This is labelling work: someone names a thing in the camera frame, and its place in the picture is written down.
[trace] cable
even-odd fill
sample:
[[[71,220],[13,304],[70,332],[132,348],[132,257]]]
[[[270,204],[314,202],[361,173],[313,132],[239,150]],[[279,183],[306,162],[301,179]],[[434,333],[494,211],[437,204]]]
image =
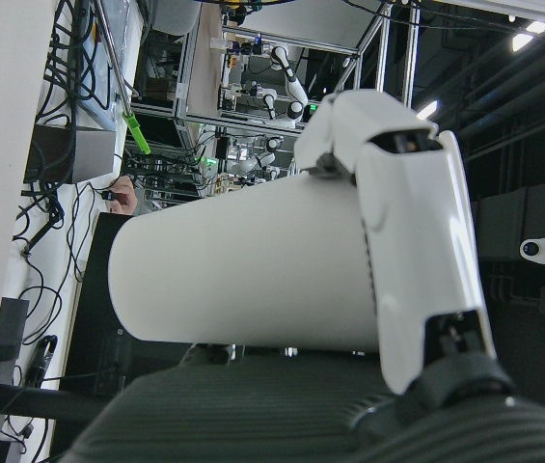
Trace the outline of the cable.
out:
[[[34,457],[32,458],[32,463],[37,463],[39,459],[39,455],[41,454],[41,451],[42,451],[42,447],[44,446],[44,441],[47,439],[48,431],[49,431],[49,420],[45,418],[44,430],[42,431],[42,437],[41,437],[41,443],[39,444],[39,448],[37,449],[37,452],[34,454]]]
[[[13,386],[21,386],[21,382],[23,381],[23,369],[19,365],[15,365],[14,371],[15,370],[19,372],[19,381],[17,381],[17,384],[15,384],[14,377],[13,377]]]
[[[43,378],[42,382],[44,383],[45,381],[62,381],[63,379],[91,378],[94,376],[99,376],[101,373],[107,373],[111,371],[114,371],[114,370],[112,368],[108,368],[108,369],[103,369],[100,371],[95,371],[94,373],[70,374],[67,376],[57,376],[55,378]]]
[[[23,441],[23,439],[19,439],[18,437],[13,436],[13,434],[9,434],[8,432],[5,432],[5,431],[0,431],[0,432],[4,434],[6,437],[10,437],[11,439],[13,439],[14,442],[19,443],[23,447],[22,451],[20,452],[21,455],[25,455],[28,452],[28,448],[25,445],[25,442]]]
[[[341,0],[341,1],[343,3],[345,3],[346,5],[349,5],[350,7],[356,8],[358,10],[362,10],[363,12],[367,12],[367,13],[373,14],[375,16],[387,18],[391,22],[394,22],[394,23],[397,23],[397,24],[404,24],[404,25],[409,25],[409,26],[418,26],[418,27],[423,28],[423,29],[487,30],[487,31],[500,32],[500,33],[514,32],[514,33],[531,35],[531,36],[535,37],[536,39],[540,39],[540,40],[545,41],[545,32],[543,32],[542,34],[534,34],[532,32],[527,31],[524,28],[520,28],[520,27],[516,27],[516,26],[510,26],[510,25],[507,25],[507,24],[500,24],[500,23],[497,23],[497,22],[486,21],[484,19],[479,19],[479,18],[471,17],[471,16],[463,16],[463,15],[460,15],[460,14],[443,13],[441,11],[431,10],[431,9],[425,7],[423,4],[421,4],[417,0],[411,0],[412,5],[410,5],[410,6],[400,5],[400,7],[401,8],[410,8],[410,9],[420,9],[422,11],[429,12],[431,14],[437,14],[439,16],[447,17],[449,19],[455,19],[458,22],[464,22],[464,23],[470,22],[470,23],[474,23],[476,25],[475,26],[433,26],[433,25],[429,25],[429,24],[420,24],[420,23],[415,23],[415,22],[411,22],[411,21],[404,21],[402,19],[398,19],[398,18],[394,18],[394,17],[389,17],[389,16],[387,16],[385,14],[382,14],[380,12],[376,12],[376,11],[371,10],[369,8],[363,7],[362,5],[353,3],[351,0]],[[390,2],[380,0],[380,3],[383,4],[383,3],[390,3]]]
[[[52,463],[54,461],[58,461],[60,458],[62,458],[66,454],[65,451],[62,451],[58,453],[57,455],[49,456],[43,460],[37,461],[37,463]]]
[[[264,68],[262,70],[253,70],[251,68],[251,60],[250,59],[249,59],[248,64],[246,65],[246,67],[249,70],[249,72],[251,72],[252,74],[263,74],[264,72],[266,72],[267,70],[272,68],[272,60],[270,60],[270,64],[266,68]]]
[[[195,0],[201,3],[211,3],[212,5],[222,5],[228,7],[265,7],[268,5],[282,5],[294,0],[264,0],[261,1],[241,1],[241,0]]]

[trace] white camera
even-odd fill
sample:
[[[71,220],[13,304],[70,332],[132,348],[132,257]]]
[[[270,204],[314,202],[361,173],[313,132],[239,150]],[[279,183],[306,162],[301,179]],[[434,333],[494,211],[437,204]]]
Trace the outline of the white camera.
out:
[[[526,239],[521,243],[521,257],[545,265],[545,238]]]

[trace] fluorescent light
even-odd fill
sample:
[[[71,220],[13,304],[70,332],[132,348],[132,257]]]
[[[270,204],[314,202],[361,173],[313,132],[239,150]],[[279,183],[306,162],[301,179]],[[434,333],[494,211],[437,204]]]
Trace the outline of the fluorescent light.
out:
[[[528,32],[533,32],[534,34],[542,34],[545,31],[545,22],[534,21],[532,24],[525,28]]]
[[[435,111],[437,111],[437,106],[439,105],[439,101],[431,101],[428,103],[424,108],[418,113],[418,119],[424,120],[431,116]]]
[[[545,22],[534,21],[525,30],[534,34],[542,34],[545,31]],[[512,51],[519,51],[532,40],[533,36],[529,34],[517,34],[512,39]]]
[[[514,36],[514,39],[512,39],[512,51],[519,51],[532,40],[532,36],[528,36],[527,34],[517,34]]]

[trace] white robotic arm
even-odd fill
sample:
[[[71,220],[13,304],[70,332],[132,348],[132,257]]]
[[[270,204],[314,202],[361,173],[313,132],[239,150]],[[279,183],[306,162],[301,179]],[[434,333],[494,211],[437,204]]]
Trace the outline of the white robotic arm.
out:
[[[378,346],[384,378],[398,394],[454,353],[494,358],[458,147],[450,133],[435,134],[433,123],[388,95],[328,96],[295,145],[297,166],[310,176],[172,207],[121,228],[109,272],[121,322],[145,340]],[[231,242],[236,224],[241,249],[257,249],[266,235],[258,271],[243,276],[248,308],[235,304],[223,280],[201,290],[190,278],[203,260],[212,274],[228,261],[250,268],[249,253],[211,244]],[[144,234],[150,245],[141,245]],[[170,285],[163,272],[132,281],[137,265],[166,269],[168,260],[179,269]]]
[[[228,161],[227,173],[235,176],[246,176],[257,167],[260,169],[269,166],[276,159],[274,154],[283,143],[281,137],[271,137],[265,141],[265,155],[255,155],[239,162]]]
[[[324,99],[295,146],[301,170],[357,185],[381,365],[398,394],[437,360],[438,330],[468,342],[454,320],[473,317],[478,349],[495,357],[458,146],[435,131],[391,96],[345,92]]]
[[[309,104],[309,98],[298,80],[298,77],[295,75],[293,68],[289,64],[286,48],[283,46],[275,46],[272,48],[270,59],[272,60],[272,68],[282,70],[285,74],[285,90],[287,95],[291,96],[295,101],[298,101],[304,108]]]

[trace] person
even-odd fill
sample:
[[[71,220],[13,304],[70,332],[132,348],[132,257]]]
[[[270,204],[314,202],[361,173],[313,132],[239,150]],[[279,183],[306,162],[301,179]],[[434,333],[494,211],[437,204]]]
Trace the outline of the person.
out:
[[[109,212],[112,214],[133,215],[137,207],[137,197],[133,182],[128,176],[119,177],[109,191],[115,193],[116,199],[109,202]]]

